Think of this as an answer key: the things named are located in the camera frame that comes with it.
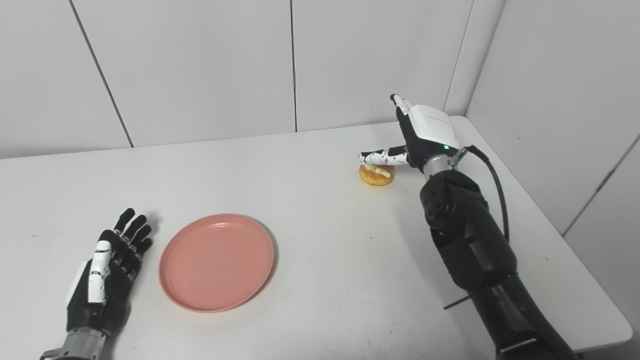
silver metal connector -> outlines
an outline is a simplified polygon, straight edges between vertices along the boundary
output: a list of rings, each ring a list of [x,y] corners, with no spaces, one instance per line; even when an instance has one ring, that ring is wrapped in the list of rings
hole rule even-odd
[[[458,150],[458,152],[456,152],[456,154],[454,156],[451,156],[449,158],[449,160],[447,161],[447,163],[454,169],[457,170],[458,169],[458,163],[460,162],[460,160],[462,160],[462,158],[465,157],[465,155],[467,155],[468,150],[465,147],[461,147],[460,150]]]
[[[67,333],[61,348],[45,351],[40,360],[74,357],[76,359],[98,360],[107,336],[104,332],[90,327],[78,327]]]

white table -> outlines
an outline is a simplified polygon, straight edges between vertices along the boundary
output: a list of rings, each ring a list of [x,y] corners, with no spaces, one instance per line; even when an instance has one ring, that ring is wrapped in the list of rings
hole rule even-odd
[[[629,339],[629,323],[471,123],[452,121],[500,174],[522,280],[552,325],[575,350]],[[380,124],[1,160],[3,356],[62,344],[77,266],[131,206],[152,217],[156,244],[104,359],[493,359],[470,302],[442,309],[464,294],[429,237],[422,174],[397,168],[381,188],[358,176],[360,151],[402,142],[397,124]],[[484,165],[467,156],[461,169],[499,219]],[[179,229],[222,212],[270,230],[273,276],[240,307],[191,313],[165,297],[158,261]]]

robot finger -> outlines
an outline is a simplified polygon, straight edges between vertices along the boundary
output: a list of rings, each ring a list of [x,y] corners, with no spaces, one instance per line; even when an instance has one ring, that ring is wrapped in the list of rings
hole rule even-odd
[[[115,251],[120,244],[120,235],[116,233],[114,230],[105,230],[100,234],[100,238],[98,241],[108,241],[111,244],[111,250]]]
[[[138,230],[136,235],[131,240],[131,246],[138,247],[142,240],[144,240],[151,233],[151,226],[146,224]]]
[[[122,261],[120,262],[120,266],[118,267],[119,270],[123,273],[126,274],[129,269],[131,268],[131,265],[136,261],[136,258],[139,255],[137,255],[135,249],[131,246],[127,246],[127,251],[124,254],[124,257],[122,258]]]
[[[126,209],[120,215],[120,218],[118,219],[118,222],[116,223],[116,226],[113,227],[113,229],[118,234],[122,234],[122,232],[124,231],[124,227],[131,221],[131,219],[133,219],[133,216],[135,214],[136,214],[136,212],[132,208]]]
[[[153,244],[154,241],[151,238],[145,238],[136,247],[136,252],[142,257]]]
[[[131,242],[133,236],[138,232],[138,230],[140,230],[145,222],[147,222],[147,217],[145,215],[139,215],[131,222],[131,224],[129,224],[129,227],[125,230],[124,234],[122,234],[122,237],[126,238],[125,240],[127,242]]]

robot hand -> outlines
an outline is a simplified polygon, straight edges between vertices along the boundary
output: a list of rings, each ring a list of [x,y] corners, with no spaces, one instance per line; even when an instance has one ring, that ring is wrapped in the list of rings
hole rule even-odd
[[[361,152],[360,161],[373,165],[402,165],[408,163],[423,171],[428,163],[444,163],[458,151],[449,116],[425,105],[412,106],[400,95],[391,95],[405,144],[389,149]]]
[[[151,248],[151,227],[145,215],[127,209],[113,230],[102,232],[93,253],[76,276],[67,305],[67,338],[61,348],[45,352],[44,359],[96,360],[105,341],[114,336],[128,315],[127,299],[140,272],[142,255]]]

white robot finger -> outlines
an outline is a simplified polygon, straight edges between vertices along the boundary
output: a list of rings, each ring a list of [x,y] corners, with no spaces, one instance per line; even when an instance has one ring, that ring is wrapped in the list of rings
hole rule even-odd
[[[104,280],[109,275],[109,260],[111,259],[111,244],[106,240],[98,241],[93,253],[89,282],[87,284],[87,302],[89,304],[105,303]]]

